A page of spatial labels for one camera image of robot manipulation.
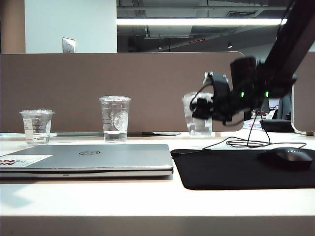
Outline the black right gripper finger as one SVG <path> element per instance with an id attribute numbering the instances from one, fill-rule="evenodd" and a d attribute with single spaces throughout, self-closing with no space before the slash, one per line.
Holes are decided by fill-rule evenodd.
<path id="1" fill-rule="evenodd" d="M 196 105 L 198 107 L 211 107 L 213 103 L 211 100 L 207 100 L 206 98 L 198 98 Z"/>
<path id="2" fill-rule="evenodd" d="M 212 115 L 207 108 L 197 106 L 192 110 L 192 117 L 207 120 L 212 118 Z"/>

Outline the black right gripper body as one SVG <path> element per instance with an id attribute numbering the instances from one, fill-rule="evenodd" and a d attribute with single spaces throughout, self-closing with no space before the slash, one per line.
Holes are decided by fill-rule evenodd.
<path id="1" fill-rule="evenodd" d="M 226 75 L 211 73 L 211 85 L 213 86 L 214 95 L 212 97 L 212 118 L 222 123 L 232 121 L 230 113 L 230 88 Z"/>

